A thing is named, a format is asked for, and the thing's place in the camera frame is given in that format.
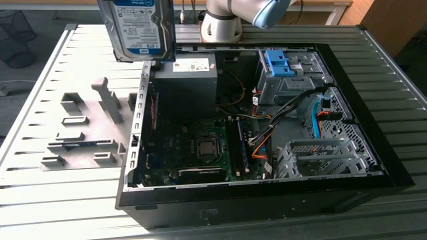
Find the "label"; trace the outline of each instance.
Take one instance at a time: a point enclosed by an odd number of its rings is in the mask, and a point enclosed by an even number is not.
[[[303,69],[301,64],[290,64],[291,69]]]
[[[178,58],[174,62],[174,72],[209,72],[209,58]]]
[[[258,98],[257,96],[253,97],[253,104],[254,104],[255,106],[259,105],[259,98]]]
[[[273,166],[269,164],[269,162],[266,162],[266,164],[265,164],[265,169],[267,170],[267,172],[269,172],[270,174],[273,173],[274,168],[273,168]]]
[[[159,28],[153,22],[155,0],[115,0],[114,8],[127,50],[134,54],[159,54]]]

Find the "slotted aluminum table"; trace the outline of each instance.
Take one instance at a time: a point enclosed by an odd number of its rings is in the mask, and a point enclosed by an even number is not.
[[[40,146],[48,140],[38,134],[58,126],[58,112],[50,110],[60,101],[55,93],[101,75],[114,79],[109,87],[126,97],[137,92],[142,73],[142,63],[117,63],[103,25],[67,29],[0,149],[0,239],[427,238],[427,101],[367,31],[355,26],[247,26],[245,41],[330,44],[417,186],[345,214],[149,233],[115,210],[119,167],[39,170],[40,152],[47,151]],[[199,42],[199,27],[177,26],[177,37]]]

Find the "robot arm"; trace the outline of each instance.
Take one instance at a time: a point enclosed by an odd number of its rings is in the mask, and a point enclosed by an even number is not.
[[[209,0],[202,24],[206,42],[238,42],[243,30],[241,19],[267,29],[278,24],[295,0]]]

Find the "western digital hard drive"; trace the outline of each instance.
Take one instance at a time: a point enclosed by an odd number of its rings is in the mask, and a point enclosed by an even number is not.
[[[119,62],[175,60],[173,0],[98,0]]]

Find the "black mesh bin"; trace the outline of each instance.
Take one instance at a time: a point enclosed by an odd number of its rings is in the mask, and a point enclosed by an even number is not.
[[[0,10],[0,27],[18,41],[27,42],[36,37],[22,10]]]
[[[20,69],[36,60],[36,55],[30,50],[27,43],[15,37],[0,26],[0,60],[12,69]]]

